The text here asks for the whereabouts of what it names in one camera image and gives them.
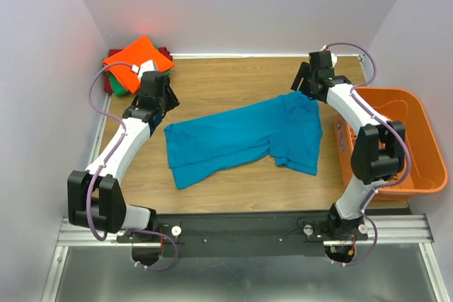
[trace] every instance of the folded cloth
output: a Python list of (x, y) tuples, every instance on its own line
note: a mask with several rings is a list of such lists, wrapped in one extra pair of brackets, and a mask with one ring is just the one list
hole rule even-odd
[(318, 102), (299, 91), (170, 124), (164, 131), (178, 189), (269, 154), (277, 165), (310, 175), (317, 172), (322, 136)]
[[(150, 59), (153, 60), (160, 72), (168, 71), (175, 66), (170, 59), (156, 50), (146, 36), (139, 38), (125, 49), (104, 59), (103, 64), (107, 65), (114, 62), (126, 62), (140, 66)], [(140, 80), (127, 66), (112, 66), (110, 67), (110, 72), (116, 77), (122, 87), (126, 88), (131, 93), (136, 93), (140, 88)]]

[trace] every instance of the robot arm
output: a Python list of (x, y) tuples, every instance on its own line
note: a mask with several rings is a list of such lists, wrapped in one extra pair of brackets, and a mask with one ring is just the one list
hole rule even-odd
[(151, 137), (165, 114), (179, 102), (170, 87), (170, 78), (158, 72), (153, 61), (143, 63), (133, 71), (141, 80), (141, 87), (131, 106), (122, 114), (126, 134), (121, 144), (114, 149), (125, 132), (120, 126), (102, 154), (85, 171), (73, 171), (68, 178), (69, 221), (74, 225), (88, 227), (88, 185), (102, 166), (95, 183), (99, 195), (91, 198), (91, 215), (96, 229), (109, 233), (129, 228), (154, 230), (156, 211), (126, 204), (120, 183), (135, 154)]
[(343, 196), (329, 210), (326, 222), (330, 237), (344, 238), (362, 223), (362, 214), (377, 188), (403, 170), (403, 149), (381, 122), (387, 122), (403, 140), (405, 129), (401, 122), (390, 122), (374, 110), (346, 77), (334, 74), (336, 58), (329, 51), (309, 56), (309, 64), (302, 63), (291, 89), (329, 104), (357, 135), (351, 156), (353, 176)]

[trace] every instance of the white wall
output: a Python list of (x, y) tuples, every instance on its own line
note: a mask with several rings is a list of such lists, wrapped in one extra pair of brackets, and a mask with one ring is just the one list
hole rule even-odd
[[(453, 175), (453, 2), (398, 0), (374, 38), (370, 52), (379, 67), (377, 84), (414, 92), (424, 103), (445, 162)], [(445, 284), (453, 296), (453, 185), (410, 201), (426, 212)]]
[[(82, 0), (0, 0), (0, 300), (40, 301), (105, 44)], [(101, 90), (96, 91), (101, 99)]]
[(368, 46), (395, 2), (84, 1), (107, 46), (124, 47), (148, 35), (177, 53), (307, 53), (334, 40)]

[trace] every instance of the green cloth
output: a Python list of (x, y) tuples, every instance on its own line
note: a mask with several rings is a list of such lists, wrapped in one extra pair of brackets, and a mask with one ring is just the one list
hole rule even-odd
[(110, 80), (112, 91), (117, 97), (121, 97), (122, 95), (127, 95), (129, 93), (128, 90), (122, 87), (120, 82), (116, 79), (115, 76), (113, 76), (113, 74), (111, 74), (110, 72), (108, 72), (107, 74), (108, 79)]

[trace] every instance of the blue shirt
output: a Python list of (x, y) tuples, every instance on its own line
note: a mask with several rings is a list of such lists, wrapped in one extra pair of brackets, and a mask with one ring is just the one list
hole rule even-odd
[(322, 130), (319, 107), (299, 91), (165, 128), (176, 187), (271, 155), (278, 166), (315, 175)]

